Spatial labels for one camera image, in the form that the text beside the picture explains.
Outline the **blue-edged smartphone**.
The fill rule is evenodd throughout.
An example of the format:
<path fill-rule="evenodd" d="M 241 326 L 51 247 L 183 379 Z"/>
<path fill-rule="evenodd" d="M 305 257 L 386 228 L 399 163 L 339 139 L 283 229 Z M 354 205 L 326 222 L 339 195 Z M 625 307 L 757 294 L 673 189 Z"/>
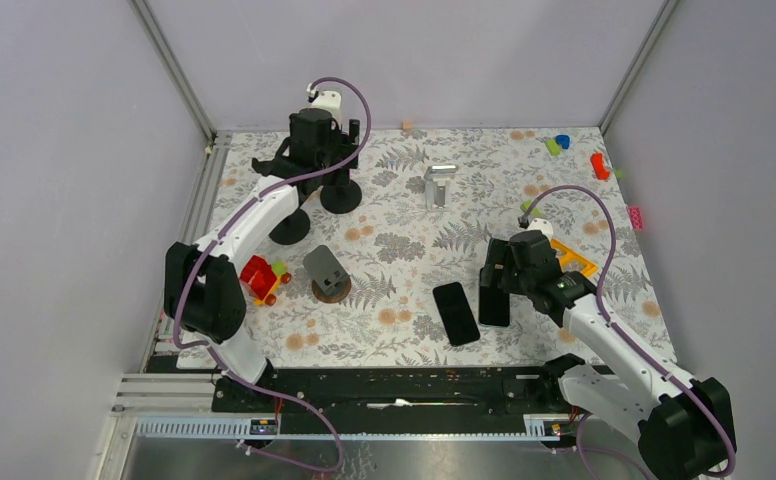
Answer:
<path fill-rule="evenodd" d="M 480 285 L 478 321 L 483 326 L 507 328 L 511 324 L 510 295 L 498 286 Z"/>

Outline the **black phone stand with phone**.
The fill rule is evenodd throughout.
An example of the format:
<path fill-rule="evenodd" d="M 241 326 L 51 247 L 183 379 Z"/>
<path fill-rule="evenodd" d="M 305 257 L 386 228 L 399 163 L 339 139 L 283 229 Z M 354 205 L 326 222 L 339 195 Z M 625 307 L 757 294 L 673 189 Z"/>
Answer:
<path fill-rule="evenodd" d="M 347 214 L 360 205 L 362 190 L 351 178 L 351 171 L 357 168 L 358 160 L 354 159 L 344 168 L 324 178 L 320 202 L 326 211 L 338 215 Z"/>

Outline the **black smartphone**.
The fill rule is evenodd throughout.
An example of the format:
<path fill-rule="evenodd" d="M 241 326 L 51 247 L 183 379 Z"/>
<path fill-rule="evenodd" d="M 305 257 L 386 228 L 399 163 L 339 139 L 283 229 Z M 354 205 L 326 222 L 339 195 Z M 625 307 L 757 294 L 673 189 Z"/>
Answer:
<path fill-rule="evenodd" d="M 452 282 L 436 286 L 432 293 L 450 345 L 479 341 L 481 334 L 463 286 Z"/>

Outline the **black round-base phone stand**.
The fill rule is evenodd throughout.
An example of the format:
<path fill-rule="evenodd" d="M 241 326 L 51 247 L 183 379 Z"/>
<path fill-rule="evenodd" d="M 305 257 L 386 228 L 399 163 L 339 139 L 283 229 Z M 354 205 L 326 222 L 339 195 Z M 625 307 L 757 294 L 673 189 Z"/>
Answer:
<path fill-rule="evenodd" d="M 285 217 L 269 234 L 269 238 L 279 245 L 294 245 L 302 241 L 309 233 L 311 220 L 303 210 L 302 203 L 294 212 Z"/>

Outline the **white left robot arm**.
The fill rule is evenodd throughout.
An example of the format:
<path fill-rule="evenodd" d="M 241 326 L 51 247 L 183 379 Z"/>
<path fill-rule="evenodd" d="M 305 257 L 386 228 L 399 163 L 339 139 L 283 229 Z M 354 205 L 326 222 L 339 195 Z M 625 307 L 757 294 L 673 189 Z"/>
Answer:
<path fill-rule="evenodd" d="M 308 90 L 307 107 L 289 117 L 289 133 L 268 161 L 253 160 L 258 179 L 241 204 L 192 243 L 174 243 L 165 255 L 164 313 L 173 321 L 179 349 L 203 347 L 230 377 L 240 378 L 236 398 L 252 411 L 273 401 L 263 377 L 270 362 L 244 325 L 242 270 L 267 239 L 297 243 L 310 229 L 302 206 L 314 192 L 353 184 L 369 127 L 344 124 L 338 91 Z"/>

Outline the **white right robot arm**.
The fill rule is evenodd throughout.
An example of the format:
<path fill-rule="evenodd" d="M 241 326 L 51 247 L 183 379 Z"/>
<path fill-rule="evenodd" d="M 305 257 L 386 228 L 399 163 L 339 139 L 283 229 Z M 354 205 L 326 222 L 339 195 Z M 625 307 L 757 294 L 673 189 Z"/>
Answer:
<path fill-rule="evenodd" d="M 598 417 L 637 446 L 658 479 L 695 479 L 731 466 L 737 447 L 728 390 L 715 378 L 697 379 L 600 307 L 597 285 L 562 270 L 545 229 L 526 224 L 507 240 L 490 239 L 479 286 L 527 298 L 611 369 L 608 379 L 574 354 L 547 362 L 548 377 L 537 386 L 547 410 L 572 405 Z"/>

